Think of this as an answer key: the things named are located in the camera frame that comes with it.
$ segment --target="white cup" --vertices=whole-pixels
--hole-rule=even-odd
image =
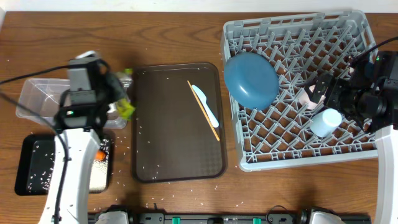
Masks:
[[[341,114],[334,109],[326,109],[312,118],[311,131],[318,137],[326,137],[331,134],[343,121]]]

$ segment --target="black tray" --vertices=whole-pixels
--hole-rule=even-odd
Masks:
[[[102,181],[104,184],[98,185],[98,183],[96,183],[95,187],[90,186],[91,194],[100,193],[106,190],[108,186],[111,173],[110,163],[113,155],[112,141],[108,141],[108,139],[112,139],[112,136],[113,134],[111,132],[107,133],[106,137],[103,138],[101,142],[101,148],[107,151],[107,158],[103,161],[104,164],[101,165],[107,166],[108,169],[95,177],[97,179],[96,181]],[[48,186],[52,175],[54,150],[55,143],[53,134],[31,134],[24,139],[14,187],[16,194],[20,196],[48,194]]]
[[[206,179],[226,169],[217,68],[210,63],[134,69],[132,174],[143,183]],[[217,141],[188,83],[199,87],[220,126]]]

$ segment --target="chopstick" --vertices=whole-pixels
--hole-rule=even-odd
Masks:
[[[191,88],[191,91],[192,91],[193,95],[195,96],[195,99],[197,99],[197,102],[198,102],[198,104],[199,104],[199,106],[200,106],[200,109],[201,109],[202,113],[205,115],[205,118],[206,118],[207,122],[209,123],[209,126],[210,126],[211,130],[213,131],[213,134],[216,136],[217,141],[220,141],[220,138],[218,137],[216,130],[214,129],[213,125],[211,124],[210,119],[209,119],[209,117],[207,116],[207,113],[206,113],[205,109],[204,109],[203,106],[201,105],[200,100],[198,99],[198,96],[197,96],[197,94],[195,93],[195,90],[193,90],[193,88],[192,88],[191,83],[189,82],[189,80],[187,80],[187,82],[188,82],[189,87]]]

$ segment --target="gray dish rack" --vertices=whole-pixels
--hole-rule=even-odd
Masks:
[[[304,83],[317,75],[327,72],[349,79],[348,57],[374,45],[361,11],[225,23],[221,37],[224,65],[241,52],[254,52],[267,59],[279,75],[279,95],[266,110],[249,110],[229,96],[240,168],[255,171],[377,157],[374,134],[364,133],[347,118],[333,134],[314,135],[309,126],[323,104],[308,110],[308,105],[298,101]]]

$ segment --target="green clip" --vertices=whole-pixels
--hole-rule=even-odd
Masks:
[[[253,224],[261,224],[261,218],[253,218]]]
[[[132,68],[126,68],[126,69],[124,69],[124,73],[126,73],[128,75],[132,75],[134,73],[134,70]]]
[[[180,224],[181,218],[180,217],[173,217],[172,224]]]

